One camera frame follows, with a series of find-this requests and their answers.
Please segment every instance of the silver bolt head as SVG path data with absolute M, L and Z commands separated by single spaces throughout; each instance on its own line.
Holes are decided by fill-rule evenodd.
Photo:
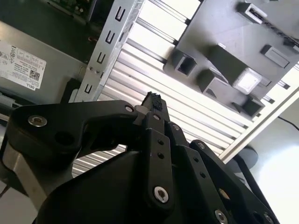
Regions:
M 177 125 L 173 125 L 174 129 L 176 129 L 177 131 L 179 130 L 179 126 Z
M 169 200 L 167 191 L 162 187 L 154 188 L 154 196 L 161 203 L 167 203 Z
M 35 127 L 44 127 L 48 123 L 48 121 L 42 116 L 32 115 L 28 118 L 28 123 Z
M 126 110 L 129 111 L 129 112 L 133 112 L 133 109 L 129 106 L 126 106 Z
M 205 149 L 205 146 L 202 144 L 202 143 L 198 143 L 198 146 L 201 148 L 201 149 Z
M 272 218 L 271 218 L 266 212 L 265 212 L 263 215 L 265 216 L 265 218 L 267 219 L 267 221 L 268 221 L 270 224 L 274 224 Z
M 160 117 L 156 114 L 154 114 L 154 118 L 157 119 L 157 120 L 160 120 Z
M 223 214 L 223 212 L 219 209 L 215 211 L 215 216 L 220 224 L 228 224 L 228 219 L 226 218 L 225 214 Z

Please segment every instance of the white sticker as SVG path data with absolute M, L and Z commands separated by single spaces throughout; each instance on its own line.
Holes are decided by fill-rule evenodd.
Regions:
M 44 60 L 0 41 L 0 77 L 36 90 L 41 87 L 45 67 Z

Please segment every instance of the silver metal panel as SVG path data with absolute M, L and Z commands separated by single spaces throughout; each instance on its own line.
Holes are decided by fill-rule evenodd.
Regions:
M 145 20 L 176 40 L 180 39 L 187 27 L 185 23 L 177 20 L 175 17 L 148 0 L 145 1 L 143 9 L 139 14 L 139 18 Z
M 198 0 L 161 0 L 171 8 L 182 14 L 188 19 L 191 19 L 196 12 L 200 1 Z
M 75 102 L 97 100 L 144 0 L 115 0 L 89 61 Z
M 58 103 L 70 78 L 78 78 L 86 65 L 0 21 L 0 40 L 47 62 L 40 89 L 35 91 L 0 77 L 0 88 L 37 104 Z

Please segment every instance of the black cable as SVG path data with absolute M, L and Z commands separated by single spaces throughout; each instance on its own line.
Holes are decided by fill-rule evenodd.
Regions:
M 3 189 L 3 191 L 0 193 L 0 199 L 9 189 L 10 189 L 10 187 L 6 185 L 5 188 Z
M 286 123 L 289 123 L 289 124 L 292 125 L 294 128 L 296 128 L 297 131 L 299 131 L 299 128 L 298 128 L 296 125 L 294 125 L 292 122 L 290 122 L 290 121 L 288 121 L 288 120 L 286 120 L 286 119 L 284 119 L 284 118 L 282 118 L 282 117 L 278 117 L 278 118 L 281 119 L 281 120 L 283 120 L 283 121 L 285 121 Z

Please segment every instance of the hole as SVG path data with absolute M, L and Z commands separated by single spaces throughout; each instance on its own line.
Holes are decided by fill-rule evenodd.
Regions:
M 185 75 L 189 75 L 195 65 L 195 61 L 192 58 L 185 57 L 183 62 L 179 66 L 178 71 L 182 72 Z
M 117 13 L 116 13 L 116 16 L 115 16 L 115 19 L 120 22 L 122 20 L 122 17 L 123 15 L 125 14 L 125 9 L 121 12 L 121 6 L 119 6 L 118 10 L 117 10 Z
M 199 174 L 201 175 L 202 178 L 206 177 L 206 175 L 203 172 L 200 172 Z
M 122 40 L 122 38 L 123 38 L 124 35 L 125 35 L 125 33 L 122 32 L 119 42 L 121 42 L 121 40 Z
M 43 120 L 40 119 L 40 118 L 33 118 L 33 121 L 34 121 L 35 123 L 39 123 L 39 124 L 41 124 L 41 123 L 43 122 Z
M 75 141 L 74 137 L 68 132 L 57 132 L 55 140 L 63 146 L 69 146 Z
M 87 84 L 87 86 L 85 87 L 84 92 L 90 93 L 90 90 L 92 90 L 92 87 L 93 87 L 92 85 Z
M 98 63 L 100 63 L 100 64 L 102 64 L 102 63 L 103 63 L 103 61 L 104 61 L 104 59 L 105 59 L 106 55 L 105 55 L 105 54 L 103 54 L 103 57 L 102 57 L 102 58 L 101 58 L 101 56 L 102 56 L 102 52 L 100 53 L 100 55 L 99 55 L 99 57 L 98 57 Z
M 164 145 L 164 142 L 162 140 L 158 140 L 158 143 L 162 146 Z
M 162 160 L 164 159 L 164 155 L 162 153 L 158 153 L 158 157 Z
M 111 34 L 111 30 L 109 31 L 109 33 L 108 33 L 108 35 L 106 37 L 106 40 L 105 40 L 109 44 L 111 44 L 111 42 L 112 42 L 112 40 L 113 40 L 113 38 L 115 36 L 115 33 L 113 33 L 111 37 L 110 37 L 110 34 Z
M 256 211 L 253 213 L 253 216 L 256 219 L 256 221 L 258 221 L 258 223 L 264 224 L 263 217 L 260 214 L 258 214 Z

